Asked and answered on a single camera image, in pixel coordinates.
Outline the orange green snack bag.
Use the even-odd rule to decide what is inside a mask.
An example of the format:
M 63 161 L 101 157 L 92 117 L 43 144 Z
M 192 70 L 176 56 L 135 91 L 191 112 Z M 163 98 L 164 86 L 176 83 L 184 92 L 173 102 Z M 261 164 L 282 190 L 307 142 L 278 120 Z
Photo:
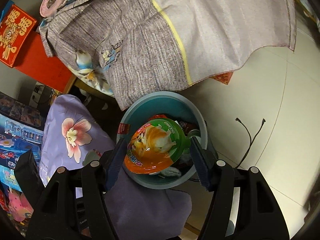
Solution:
M 132 136 L 124 164 L 135 174 L 161 172 L 178 161 L 190 146 L 190 138 L 178 123 L 168 118 L 152 119 Z

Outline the teal plastic trash bucket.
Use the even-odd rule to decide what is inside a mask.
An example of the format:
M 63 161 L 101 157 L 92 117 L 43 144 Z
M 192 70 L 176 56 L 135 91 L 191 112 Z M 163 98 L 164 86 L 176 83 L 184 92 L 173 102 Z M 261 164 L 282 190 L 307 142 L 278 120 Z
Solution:
M 198 108 L 187 98 L 174 92 L 154 92 L 137 100 L 124 114 L 117 132 L 116 141 L 124 138 L 126 141 L 134 132 L 156 114 L 164 114 L 174 121 L 193 125 L 190 129 L 198 130 L 196 135 L 202 148 L 208 148 L 208 131 L 204 118 Z M 124 168 L 127 175 L 136 183 L 154 190 L 176 187 L 190 179 L 196 172 L 191 159 L 183 164 L 175 164 L 181 176 L 165 177 L 163 175 L 138 175 Z

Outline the purple floral bedsheet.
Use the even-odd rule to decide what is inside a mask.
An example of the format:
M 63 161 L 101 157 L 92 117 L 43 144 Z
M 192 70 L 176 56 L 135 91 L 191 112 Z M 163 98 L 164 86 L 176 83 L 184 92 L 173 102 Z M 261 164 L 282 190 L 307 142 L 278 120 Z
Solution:
M 189 194 L 138 185 L 123 169 L 125 153 L 126 144 L 114 143 L 76 96 L 57 97 L 44 128 L 45 189 L 28 237 L 178 239 L 191 212 Z

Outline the blue toy boxes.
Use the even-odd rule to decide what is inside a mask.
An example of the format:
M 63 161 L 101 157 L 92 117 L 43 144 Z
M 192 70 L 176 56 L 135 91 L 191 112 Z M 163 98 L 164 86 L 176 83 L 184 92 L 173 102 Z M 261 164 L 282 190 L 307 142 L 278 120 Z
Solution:
M 37 109 L 1 93 L 1 208 L 22 235 L 33 209 L 22 193 L 14 169 L 20 156 L 28 151 L 40 163 L 44 121 Z

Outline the red paper under cloth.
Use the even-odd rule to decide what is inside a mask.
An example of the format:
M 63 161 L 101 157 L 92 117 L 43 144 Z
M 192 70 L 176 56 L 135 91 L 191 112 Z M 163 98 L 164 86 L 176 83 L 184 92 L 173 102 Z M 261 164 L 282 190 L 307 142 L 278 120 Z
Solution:
M 220 83 L 223 83 L 224 85 L 228 85 L 232 78 L 232 75 L 233 75 L 233 72 L 226 72 L 226 73 L 211 76 L 210 78 Z

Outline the red gift box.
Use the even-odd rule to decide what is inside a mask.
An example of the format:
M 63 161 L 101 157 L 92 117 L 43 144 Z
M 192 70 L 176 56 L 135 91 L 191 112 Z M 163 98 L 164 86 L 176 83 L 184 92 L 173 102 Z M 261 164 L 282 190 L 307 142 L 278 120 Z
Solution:
M 24 41 L 14 67 L 62 94 L 67 94 L 76 80 L 76 76 L 58 57 L 46 55 L 41 36 L 35 31 L 32 31 Z

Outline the red envelope with gold characters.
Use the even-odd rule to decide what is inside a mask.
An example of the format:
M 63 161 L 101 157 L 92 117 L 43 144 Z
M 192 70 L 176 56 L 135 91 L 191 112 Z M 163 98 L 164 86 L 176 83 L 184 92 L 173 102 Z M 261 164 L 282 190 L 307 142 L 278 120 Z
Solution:
M 1 21 L 1 62 L 14 67 L 17 55 L 37 20 L 12 4 Z

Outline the grey striped cloth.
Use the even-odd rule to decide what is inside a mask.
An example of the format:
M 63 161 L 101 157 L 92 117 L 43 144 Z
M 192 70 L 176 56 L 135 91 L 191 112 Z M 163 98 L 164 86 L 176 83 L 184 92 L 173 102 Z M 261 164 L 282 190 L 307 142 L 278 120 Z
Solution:
M 46 54 L 127 109 L 296 44 L 294 0 L 67 0 L 40 25 Z

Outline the pink tape roll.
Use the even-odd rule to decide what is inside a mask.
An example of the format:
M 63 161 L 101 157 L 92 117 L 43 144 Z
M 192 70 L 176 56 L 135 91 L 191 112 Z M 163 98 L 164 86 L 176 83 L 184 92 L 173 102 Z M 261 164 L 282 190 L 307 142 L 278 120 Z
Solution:
M 54 15 L 64 0 L 43 0 L 40 6 L 40 15 L 49 17 Z

